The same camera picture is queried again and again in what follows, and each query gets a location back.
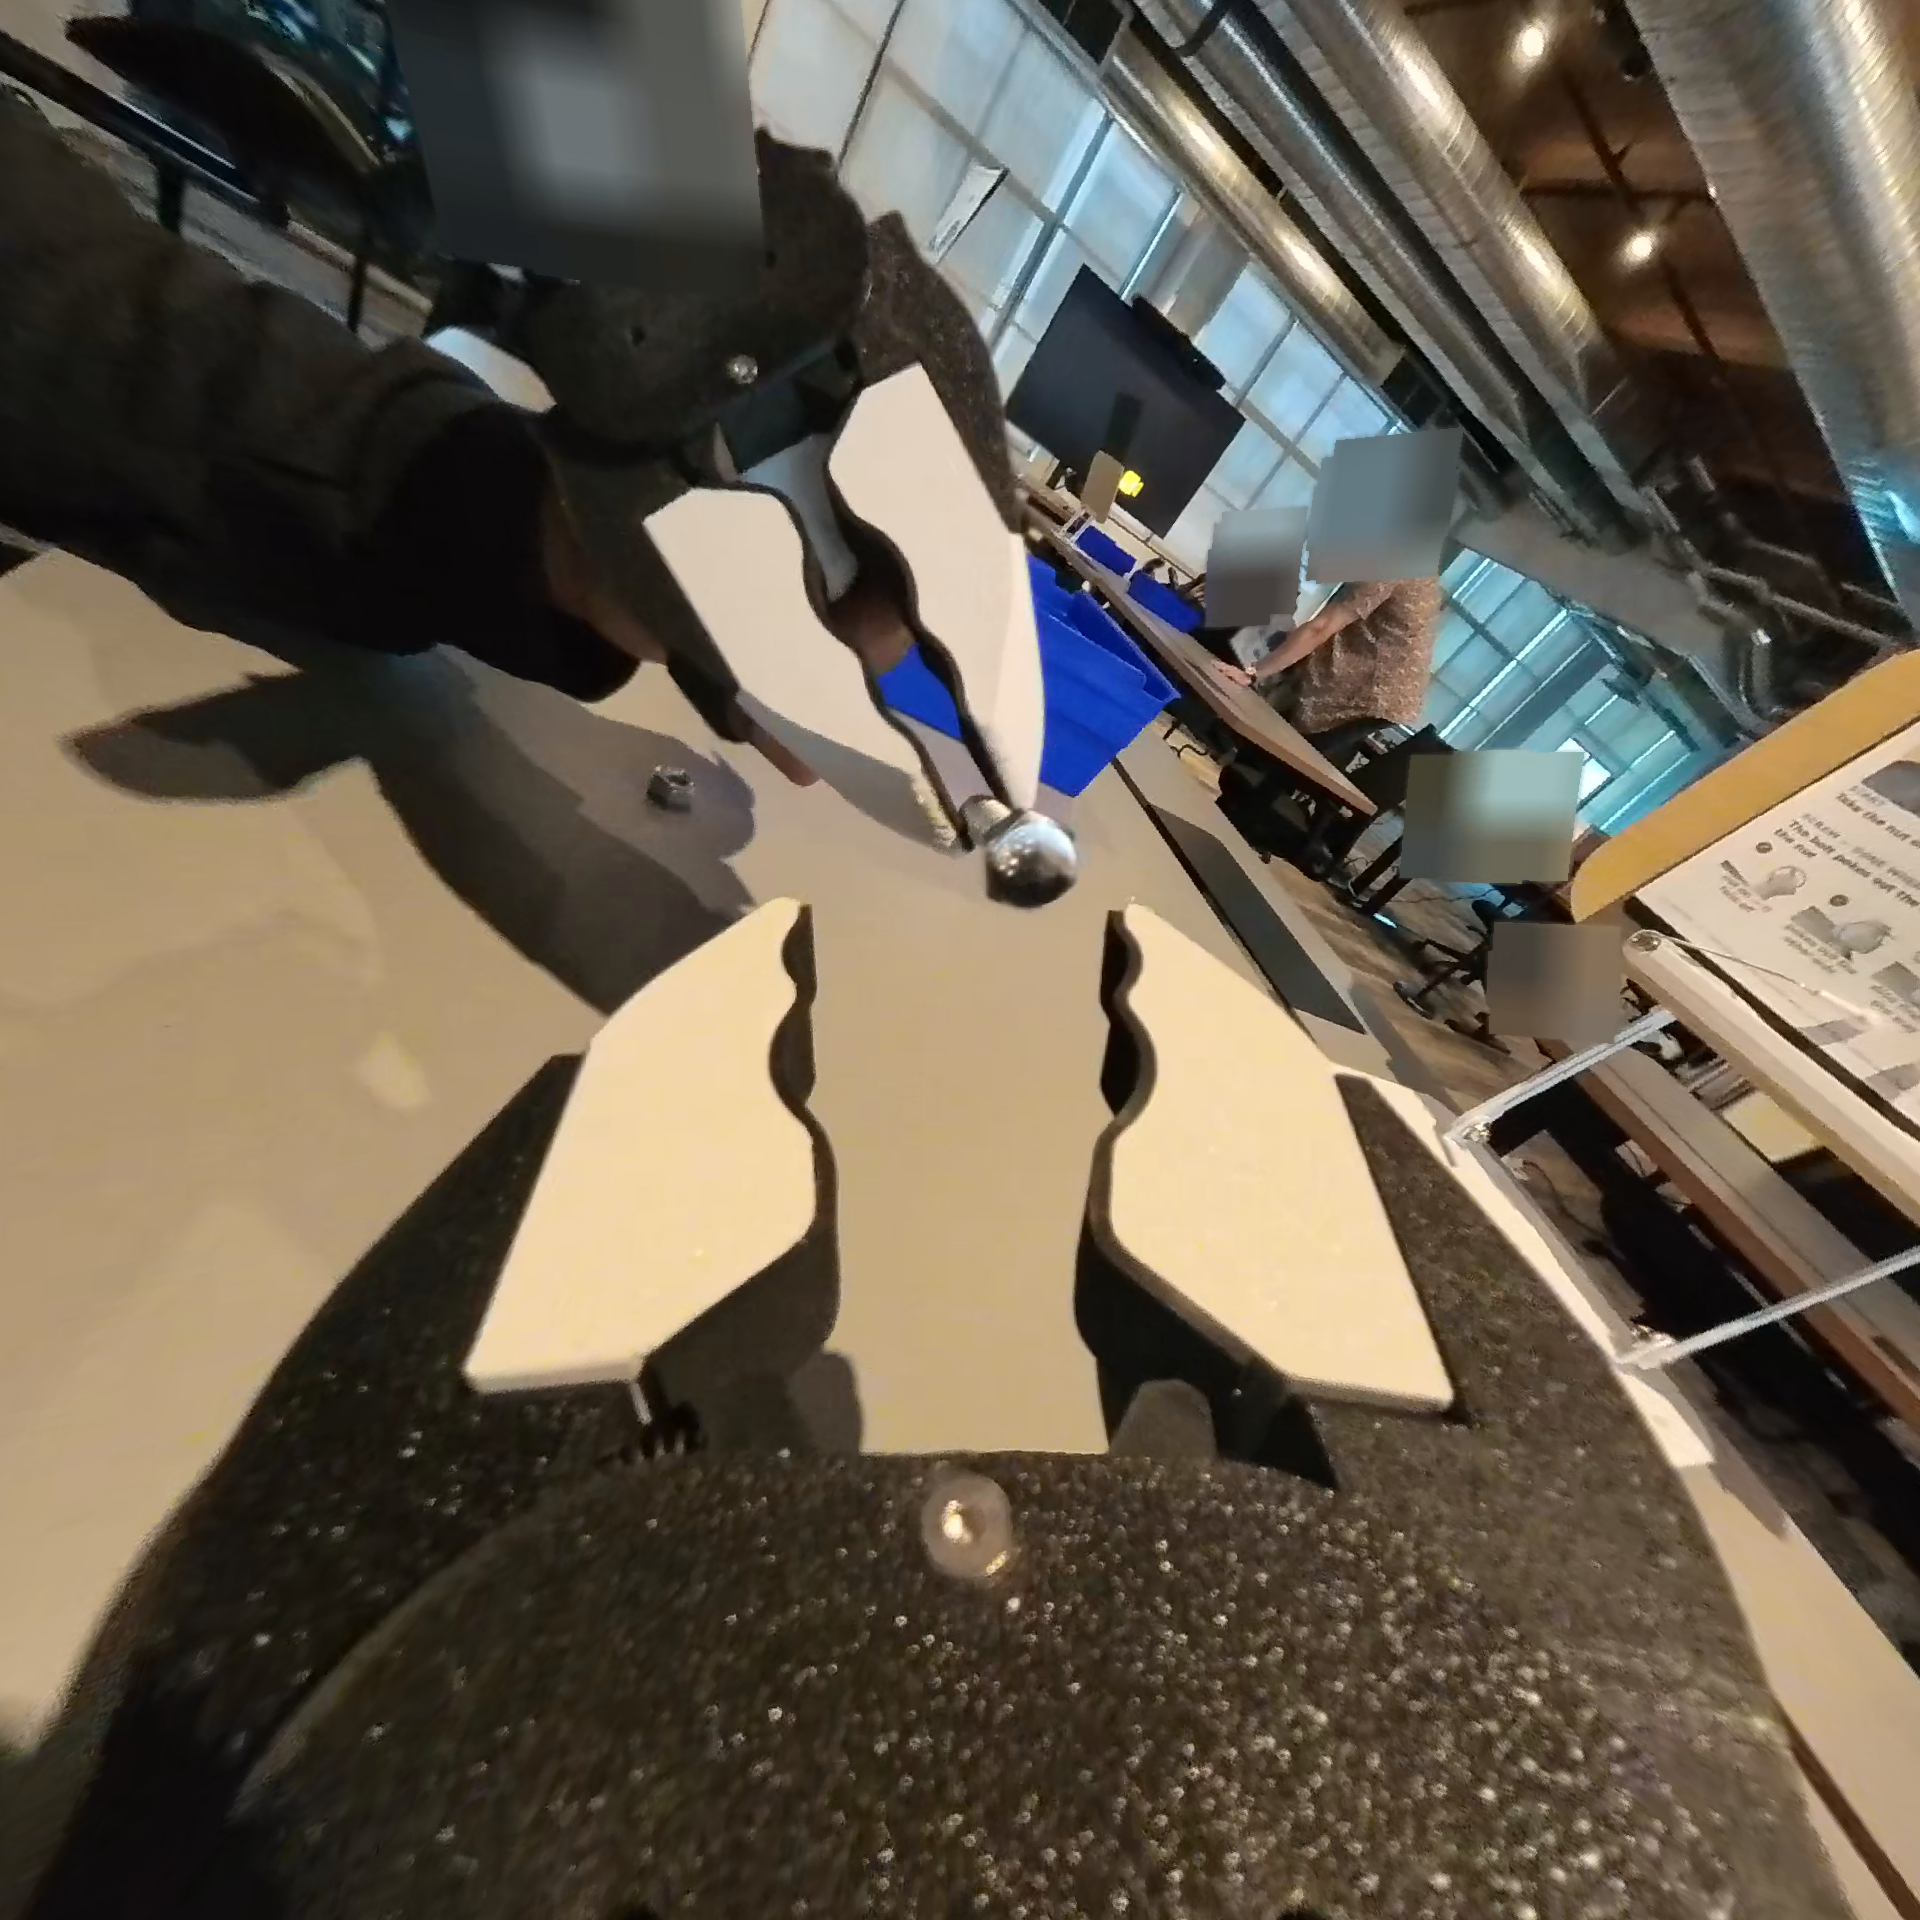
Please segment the black office chair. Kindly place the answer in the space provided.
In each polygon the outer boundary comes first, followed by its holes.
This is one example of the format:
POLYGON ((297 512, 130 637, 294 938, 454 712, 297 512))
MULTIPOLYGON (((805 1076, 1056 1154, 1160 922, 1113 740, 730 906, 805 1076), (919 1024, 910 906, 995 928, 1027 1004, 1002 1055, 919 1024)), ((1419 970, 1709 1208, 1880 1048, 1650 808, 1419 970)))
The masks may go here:
POLYGON ((1307 789, 1282 760, 1256 749, 1237 751, 1219 771, 1215 807, 1259 858, 1326 880, 1367 828, 1402 802, 1407 749, 1425 734, 1359 719, 1307 735, 1368 800, 1370 812, 1307 789))

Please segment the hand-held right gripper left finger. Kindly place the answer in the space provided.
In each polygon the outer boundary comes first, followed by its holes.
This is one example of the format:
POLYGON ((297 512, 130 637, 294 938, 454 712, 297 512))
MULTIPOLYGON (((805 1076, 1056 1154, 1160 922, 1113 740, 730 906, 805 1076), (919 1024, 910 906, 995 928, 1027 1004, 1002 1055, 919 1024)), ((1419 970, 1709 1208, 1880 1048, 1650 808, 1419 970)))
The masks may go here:
POLYGON ((597 1030, 470 1338, 473 1392, 635 1386, 792 1258, 835 1280, 811 934, 805 903, 763 903, 597 1030))

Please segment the instruction poster board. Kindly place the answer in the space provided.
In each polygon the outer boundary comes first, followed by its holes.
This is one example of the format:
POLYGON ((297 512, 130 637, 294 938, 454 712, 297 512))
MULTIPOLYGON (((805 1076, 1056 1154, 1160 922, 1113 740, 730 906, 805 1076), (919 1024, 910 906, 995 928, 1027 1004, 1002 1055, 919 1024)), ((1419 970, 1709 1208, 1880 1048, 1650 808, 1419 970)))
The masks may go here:
POLYGON ((1723 1022, 1846 1091, 1899 1135, 1917 1119, 1917 661, 1867 668, 1606 838, 1574 922, 1623 919, 1728 1004, 1723 1022))

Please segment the person's left forearm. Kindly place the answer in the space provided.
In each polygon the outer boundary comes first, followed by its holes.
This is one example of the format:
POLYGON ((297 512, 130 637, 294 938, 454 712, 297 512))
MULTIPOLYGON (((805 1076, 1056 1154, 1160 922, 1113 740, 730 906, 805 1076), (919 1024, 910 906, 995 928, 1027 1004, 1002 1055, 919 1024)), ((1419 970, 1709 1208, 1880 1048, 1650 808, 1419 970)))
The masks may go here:
POLYGON ((242 639, 447 647, 587 704, 665 655, 593 581, 527 411, 143 220, 11 94, 2 510, 242 639))

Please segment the large black monitor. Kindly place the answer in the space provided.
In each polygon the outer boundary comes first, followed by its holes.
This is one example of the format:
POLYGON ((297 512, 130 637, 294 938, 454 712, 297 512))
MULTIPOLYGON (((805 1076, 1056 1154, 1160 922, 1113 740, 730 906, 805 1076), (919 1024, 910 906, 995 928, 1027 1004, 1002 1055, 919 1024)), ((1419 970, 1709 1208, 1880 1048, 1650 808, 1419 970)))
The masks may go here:
POLYGON ((1139 477, 1128 512, 1173 532, 1241 431, 1225 379, 1155 306, 1090 268, 1069 282, 1005 402, 1005 420, 1079 477, 1099 453, 1139 477))

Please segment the wooden office desk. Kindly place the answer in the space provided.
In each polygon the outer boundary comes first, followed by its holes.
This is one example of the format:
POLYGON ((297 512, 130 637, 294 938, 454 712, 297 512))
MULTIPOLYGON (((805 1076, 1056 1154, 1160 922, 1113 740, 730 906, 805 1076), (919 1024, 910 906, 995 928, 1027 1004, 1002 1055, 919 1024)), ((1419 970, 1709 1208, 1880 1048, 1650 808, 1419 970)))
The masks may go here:
POLYGON ((1091 592, 1182 694, 1200 702, 1241 747, 1256 749, 1282 765, 1297 786, 1361 821, 1375 816, 1375 804, 1296 727, 1256 700, 1248 686, 1226 678, 1223 666, 1190 635, 1131 599, 1125 581, 1110 566, 1102 566, 1082 554, 1066 538, 1064 525, 1050 517, 1053 498, 1047 488, 1017 482, 1017 494, 1025 532, 1039 540, 1048 555, 1091 592))

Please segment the person's left hand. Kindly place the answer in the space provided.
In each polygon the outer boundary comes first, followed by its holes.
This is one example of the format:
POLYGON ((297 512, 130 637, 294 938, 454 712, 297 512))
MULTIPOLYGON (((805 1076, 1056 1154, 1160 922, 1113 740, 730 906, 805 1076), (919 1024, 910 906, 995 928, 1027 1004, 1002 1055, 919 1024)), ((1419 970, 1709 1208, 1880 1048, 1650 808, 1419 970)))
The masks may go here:
POLYGON ((717 739, 751 747, 791 783, 821 781, 805 758, 744 712, 738 682, 697 616, 688 589, 674 581, 647 534, 631 532, 614 542, 584 530, 561 482, 551 477, 538 540, 543 583, 561 613, 577 616, 640 666, 661 666, 717 739))

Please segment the large blue plastic bin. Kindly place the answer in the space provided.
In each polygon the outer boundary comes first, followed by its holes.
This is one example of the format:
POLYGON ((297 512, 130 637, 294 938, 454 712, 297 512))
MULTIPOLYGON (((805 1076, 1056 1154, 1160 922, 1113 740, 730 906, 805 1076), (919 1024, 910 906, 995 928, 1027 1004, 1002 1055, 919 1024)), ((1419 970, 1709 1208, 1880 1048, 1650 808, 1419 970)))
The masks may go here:
POLYGON ((1000 771, 1039 789, 1080 795, 1173 700, 1173 686, 1094 596, 1061 584, 1027 548, 1007 559, 1009 627, 987 647, 922 635, 883 594, 843 604, 843 637, 873 672, 881 702, 951 740, 943 783, 1007 798, 1000 771))

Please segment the silver bolt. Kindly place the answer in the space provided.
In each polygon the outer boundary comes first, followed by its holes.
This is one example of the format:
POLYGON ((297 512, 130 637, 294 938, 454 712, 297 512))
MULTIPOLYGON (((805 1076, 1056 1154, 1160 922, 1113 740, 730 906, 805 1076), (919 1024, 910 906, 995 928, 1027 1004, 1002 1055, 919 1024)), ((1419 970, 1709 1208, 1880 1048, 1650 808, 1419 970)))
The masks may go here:
POLYGON ((1061 821, 976 795, 962 802, 962 826, 991 901, 1031 910, 1050 906, 1073 887, 1079 851, 1061 821))

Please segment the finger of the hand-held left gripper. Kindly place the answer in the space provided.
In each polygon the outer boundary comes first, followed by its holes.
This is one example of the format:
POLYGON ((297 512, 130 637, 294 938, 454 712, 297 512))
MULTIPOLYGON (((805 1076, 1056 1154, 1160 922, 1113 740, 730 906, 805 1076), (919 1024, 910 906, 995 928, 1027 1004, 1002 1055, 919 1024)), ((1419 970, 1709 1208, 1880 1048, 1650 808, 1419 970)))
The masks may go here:
POLYGON ((865 666, 815 605, 806 542, 779 494, 697 487, 640 527, 725 704, 875 826, 957 852, 962 831, 922 749, 881 715, 865 666))
POLYGON ((970 757, 970 795, 1034 808, 1047 704, 1024 542, 922 366, 855 395, 824 470, 843 524, 902 576, 912 648, 881 678, 881 702, 970 757))

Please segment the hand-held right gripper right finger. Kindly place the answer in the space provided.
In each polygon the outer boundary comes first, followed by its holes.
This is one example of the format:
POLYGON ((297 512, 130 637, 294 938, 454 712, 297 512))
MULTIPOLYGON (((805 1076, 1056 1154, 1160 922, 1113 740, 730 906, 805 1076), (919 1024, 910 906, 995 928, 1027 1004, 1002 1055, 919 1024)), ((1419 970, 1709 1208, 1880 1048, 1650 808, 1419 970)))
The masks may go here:
POLYGON ((1448 1410, 1448 1367, 1330 1058, 1147 906, 1113 912, 1107 934, 1110 1029, 1136 1064, 1094 1149, 1094 1245, 1309 1399, 1448 1410))

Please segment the silver ventilation duct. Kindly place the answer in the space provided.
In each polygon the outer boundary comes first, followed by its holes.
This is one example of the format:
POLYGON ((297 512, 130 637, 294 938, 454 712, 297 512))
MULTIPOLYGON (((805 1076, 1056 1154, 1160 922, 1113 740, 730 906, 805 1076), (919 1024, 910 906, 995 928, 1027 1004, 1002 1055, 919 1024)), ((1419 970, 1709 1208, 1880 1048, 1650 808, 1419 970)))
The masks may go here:
POLYGON ((1643 542, 1659 445, 1633 376, 1402 7, 1137 14, 1554 515, 1643 542))
POLYGON ((1917 592, 1917 114, 1888 4, 1633 2, 1894 602, 1917 592))

